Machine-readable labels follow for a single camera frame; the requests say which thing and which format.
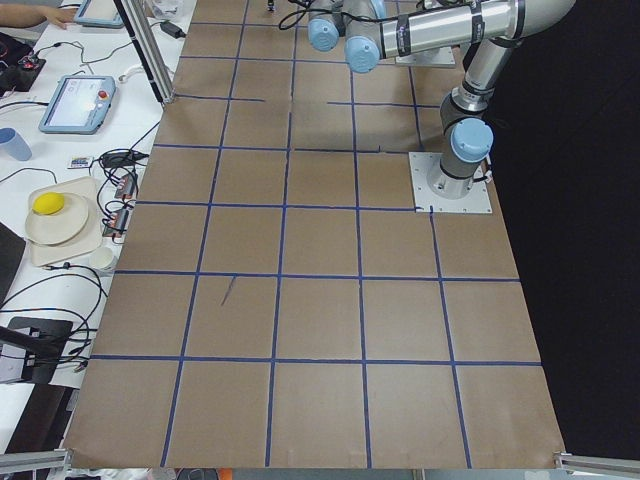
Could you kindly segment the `light blue plastic cup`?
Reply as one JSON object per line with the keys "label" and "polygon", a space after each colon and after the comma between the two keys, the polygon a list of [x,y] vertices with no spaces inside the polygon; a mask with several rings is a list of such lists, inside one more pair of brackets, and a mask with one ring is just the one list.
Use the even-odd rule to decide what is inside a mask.
{"label": "light blue plastic cup", "polygon": [[32,157],[30,146],[13,128],[0,129],[0,144],[1,148],[15,160],[28,161]]}

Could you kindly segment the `blue teach pendant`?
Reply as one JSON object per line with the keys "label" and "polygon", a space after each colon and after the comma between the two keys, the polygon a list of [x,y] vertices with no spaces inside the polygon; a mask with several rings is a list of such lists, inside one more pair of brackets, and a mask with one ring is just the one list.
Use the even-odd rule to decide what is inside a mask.
{"label": "blue teach pendant", "polygon": [[103,124],[115,93],[111,76],[65,75],[38,129],[45,134],[94,134]]}
{"label": "blue teach pendant", "polygon": [[109,29],[124,26],[112,0],[83,0],[75,13],[74,22],[82,26]]}

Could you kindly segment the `clear plastic bag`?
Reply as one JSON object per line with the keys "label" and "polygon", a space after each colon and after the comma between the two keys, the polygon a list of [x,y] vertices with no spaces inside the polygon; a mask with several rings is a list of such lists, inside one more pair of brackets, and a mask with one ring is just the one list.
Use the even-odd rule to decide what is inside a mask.
{"label": "clear plastic bag", "polygon": [[182,0],[151,0],[150,2],[150,8],[154,17],[161,20],[179,18],[182,7]]}

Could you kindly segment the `black power adapter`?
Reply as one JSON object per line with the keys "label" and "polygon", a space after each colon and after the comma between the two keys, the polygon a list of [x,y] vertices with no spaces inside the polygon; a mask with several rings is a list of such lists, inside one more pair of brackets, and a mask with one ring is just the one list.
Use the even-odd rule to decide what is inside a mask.
{"label": "black power adapter", "polygon": [[161,22],[159,26],[161,31],[169,35],[171,38],[180,39],[186,37],[184,30],[171,21],[165,20]]}

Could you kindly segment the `black device stand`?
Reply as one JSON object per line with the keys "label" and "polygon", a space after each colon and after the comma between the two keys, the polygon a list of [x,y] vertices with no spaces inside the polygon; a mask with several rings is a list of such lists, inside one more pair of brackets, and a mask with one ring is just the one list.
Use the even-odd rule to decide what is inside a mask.
{"label": "black device stand", "polygon": [[17,316],[1,328],[1,383],[49,384],[73,323]]}

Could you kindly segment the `beige tray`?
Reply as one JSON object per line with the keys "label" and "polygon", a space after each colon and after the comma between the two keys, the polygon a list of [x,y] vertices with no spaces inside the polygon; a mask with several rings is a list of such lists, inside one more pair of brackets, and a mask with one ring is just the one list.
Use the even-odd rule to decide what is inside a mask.
{"label": "beige tray", "polygon": [[[35,213],[35,200],[48,192],[64,196],[63,208],[51,215]],[[44,187],[29,195],[25,233],[34,266],[68,260],[101,246],[101,217],[96,198],[97,181],[89,176]]]}

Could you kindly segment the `person at desk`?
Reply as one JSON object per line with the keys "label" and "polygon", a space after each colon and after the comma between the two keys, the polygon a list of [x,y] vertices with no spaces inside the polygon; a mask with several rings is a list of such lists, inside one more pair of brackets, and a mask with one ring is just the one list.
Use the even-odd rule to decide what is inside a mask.
{"label": "person at desk", "polygon": [[8,28],[31,28],[48,22],[59,28],[74,22],[76,8],[54,8],[46,5],[2,4],[1,26]]}

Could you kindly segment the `beige plate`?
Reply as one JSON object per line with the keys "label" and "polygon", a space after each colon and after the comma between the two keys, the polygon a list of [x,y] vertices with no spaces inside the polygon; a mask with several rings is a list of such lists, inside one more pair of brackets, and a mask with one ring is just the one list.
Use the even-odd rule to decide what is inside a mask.
{"label": "beige plate", "polygon": [[65,206],[53,215],[29,212],[25,232],[29,240],[40,245],[57,245],[70,240],[85,226],[89,218],[89,205],[80,195],[64,194]]}

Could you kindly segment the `small colourful card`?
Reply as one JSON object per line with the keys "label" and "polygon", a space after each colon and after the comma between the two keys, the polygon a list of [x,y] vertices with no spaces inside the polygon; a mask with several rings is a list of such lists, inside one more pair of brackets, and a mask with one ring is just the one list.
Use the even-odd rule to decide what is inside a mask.
{"label": "small colourful card", "polygon": [[68,169],[88,169],[93,162],[94,158],[92,156],[72,157],[68,163]]}

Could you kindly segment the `white paper cup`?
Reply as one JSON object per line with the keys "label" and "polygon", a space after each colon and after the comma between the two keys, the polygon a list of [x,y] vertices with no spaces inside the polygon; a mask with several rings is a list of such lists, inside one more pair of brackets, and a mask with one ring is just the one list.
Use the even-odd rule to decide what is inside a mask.
{"label": "white paper cup", "polygon": [[100,247],[89,256],[89,267],[99,275],[112,274],[118,262],[118,256],[110,247]]}

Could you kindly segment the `aluminium frame post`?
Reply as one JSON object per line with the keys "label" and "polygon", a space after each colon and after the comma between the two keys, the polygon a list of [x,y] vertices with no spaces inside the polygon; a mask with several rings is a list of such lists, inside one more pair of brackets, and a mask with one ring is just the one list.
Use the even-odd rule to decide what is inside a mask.
{"label": "aluminium frame post", "polygon": [[163,105],[171,103],[174,100],[173,85],[144,7],[135,0],[114,0],[114,4],[138,54],[156,100]]}

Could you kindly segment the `yellow lemon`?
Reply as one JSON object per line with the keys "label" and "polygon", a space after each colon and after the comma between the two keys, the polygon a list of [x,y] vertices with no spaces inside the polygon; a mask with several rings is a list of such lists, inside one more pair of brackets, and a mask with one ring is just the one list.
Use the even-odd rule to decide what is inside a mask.
{"label": "yellow lemon", "polygon": [[32,204],[32,211],[37,215],[53,215],[65,206],[64,195],[58,192],[45,192],[39,195]]}

